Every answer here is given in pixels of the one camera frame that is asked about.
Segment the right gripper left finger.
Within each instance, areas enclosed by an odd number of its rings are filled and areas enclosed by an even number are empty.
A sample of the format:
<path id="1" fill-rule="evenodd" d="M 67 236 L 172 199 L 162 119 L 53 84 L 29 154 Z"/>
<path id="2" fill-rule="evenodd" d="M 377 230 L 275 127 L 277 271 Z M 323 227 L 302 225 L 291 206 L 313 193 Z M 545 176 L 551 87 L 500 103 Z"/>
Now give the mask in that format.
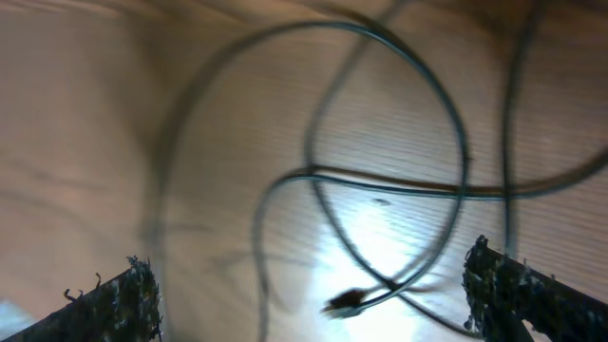
<path id="1" fill-rule="evenodd" d="M 160 285 L 148 259 L 128 259 L 129 268 L 64 308 L 16 332 L 6 342 L 150 342 L 162 340 Z"/>

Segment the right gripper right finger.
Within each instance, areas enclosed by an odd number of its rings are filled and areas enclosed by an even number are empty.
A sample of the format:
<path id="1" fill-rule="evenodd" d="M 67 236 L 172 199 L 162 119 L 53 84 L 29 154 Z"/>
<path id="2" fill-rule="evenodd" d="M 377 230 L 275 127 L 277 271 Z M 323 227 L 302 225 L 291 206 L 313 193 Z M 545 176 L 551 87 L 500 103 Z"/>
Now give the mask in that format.
<path id="1" fill-rule="evenodd" d="M 488 247 L 479 236 L 465 256 L 464 327 L 484 341 L 530 341 L 524 326 L 551 341 L 607 342 L 607 304 Z"/>

